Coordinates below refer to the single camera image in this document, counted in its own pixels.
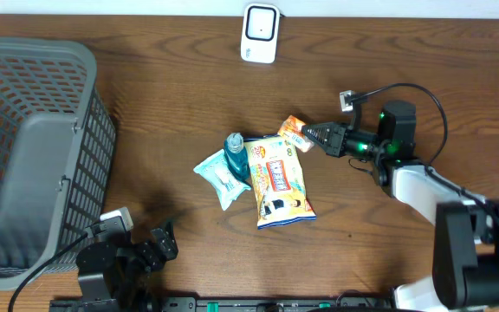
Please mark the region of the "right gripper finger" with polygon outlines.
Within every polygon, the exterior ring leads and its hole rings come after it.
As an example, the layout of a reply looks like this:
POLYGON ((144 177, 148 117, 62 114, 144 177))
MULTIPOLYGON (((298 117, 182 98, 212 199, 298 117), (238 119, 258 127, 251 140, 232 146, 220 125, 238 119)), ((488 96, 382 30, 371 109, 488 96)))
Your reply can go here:
POLYGON ((304 129, 303 133, 325 153, 330 152, 331 132, 328 129, 304 129))
POLYGON ((306 125, 302 127, 302 132, 305 135, 326 135, 332 129, 334 123, 326 122, 314 125, 306 125))

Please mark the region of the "orange tissue pack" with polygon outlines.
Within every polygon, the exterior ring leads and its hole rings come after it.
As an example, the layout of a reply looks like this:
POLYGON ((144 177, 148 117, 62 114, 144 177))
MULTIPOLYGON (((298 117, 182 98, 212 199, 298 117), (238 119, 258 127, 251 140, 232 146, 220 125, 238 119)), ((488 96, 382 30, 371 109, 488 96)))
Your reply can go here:
POLYGON ((306 153, 314 147, 314 142, 308 139, 302 132, 305 122, 294 115, 290 115, 281 125, 277 134, 287 142, 293 144, 302 152, 306 153))

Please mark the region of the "yellow snack bag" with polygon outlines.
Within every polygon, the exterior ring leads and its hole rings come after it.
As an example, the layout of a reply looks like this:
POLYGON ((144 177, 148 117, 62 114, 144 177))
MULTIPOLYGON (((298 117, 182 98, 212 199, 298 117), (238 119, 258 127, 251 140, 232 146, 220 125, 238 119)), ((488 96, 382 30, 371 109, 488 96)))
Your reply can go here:
POLYGON ((315 220, 296 147, 279 136, 247 141, 244 146, 256 196, 257 228, 315 220))

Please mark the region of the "mint wet wipes pack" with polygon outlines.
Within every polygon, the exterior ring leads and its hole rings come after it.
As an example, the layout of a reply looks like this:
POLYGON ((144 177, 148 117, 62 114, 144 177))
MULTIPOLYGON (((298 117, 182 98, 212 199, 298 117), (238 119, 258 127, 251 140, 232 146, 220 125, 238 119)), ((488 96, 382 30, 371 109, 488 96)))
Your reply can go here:
POLYGON ((226 211, 250 186, 238 180, 230 171, 224 149, 220 149, 194 167, 193 171, 206 179, 215 189, 220 206, 226 211))

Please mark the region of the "blue mouthwash bottle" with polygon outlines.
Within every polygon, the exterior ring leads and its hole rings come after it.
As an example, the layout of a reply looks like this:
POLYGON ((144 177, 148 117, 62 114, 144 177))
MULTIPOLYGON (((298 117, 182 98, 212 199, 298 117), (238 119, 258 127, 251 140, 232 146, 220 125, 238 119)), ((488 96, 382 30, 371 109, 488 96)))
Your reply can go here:
POLYGON ((240 181, 250 177, 248 154, 240 133, 231 133, 224 142, 224 153, 230 172, 240 181))

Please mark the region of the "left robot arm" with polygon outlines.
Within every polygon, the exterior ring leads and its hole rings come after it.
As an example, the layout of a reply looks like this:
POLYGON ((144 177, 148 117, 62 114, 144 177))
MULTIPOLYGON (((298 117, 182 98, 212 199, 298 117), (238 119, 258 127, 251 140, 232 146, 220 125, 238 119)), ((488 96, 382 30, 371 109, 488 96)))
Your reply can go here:
POLYGON ((172 222, 151 230, 152 238, 133 243, 132 227, 121 217, 87 229, 94 242, 77 255, 81 298, 53 300, 49 312, 161 311, 164 301, 146 287, 146 279, 178 255, 172 222))

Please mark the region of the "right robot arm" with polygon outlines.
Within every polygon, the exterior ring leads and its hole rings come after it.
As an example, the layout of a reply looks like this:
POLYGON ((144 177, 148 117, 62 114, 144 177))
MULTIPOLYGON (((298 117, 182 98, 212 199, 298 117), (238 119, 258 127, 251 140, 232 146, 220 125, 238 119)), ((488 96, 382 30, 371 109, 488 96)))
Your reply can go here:
POLYGON ((467 311, 499 306, 499 200, 467 191, 414 153, 416 108, 388 101, 378 130, 360 129, 359 105, 350 123, 306 125, 302 133, 327 155, 371 163, 369 174, 391 198, 435 227, 432 272, 393 291, 396 309, 467 311))

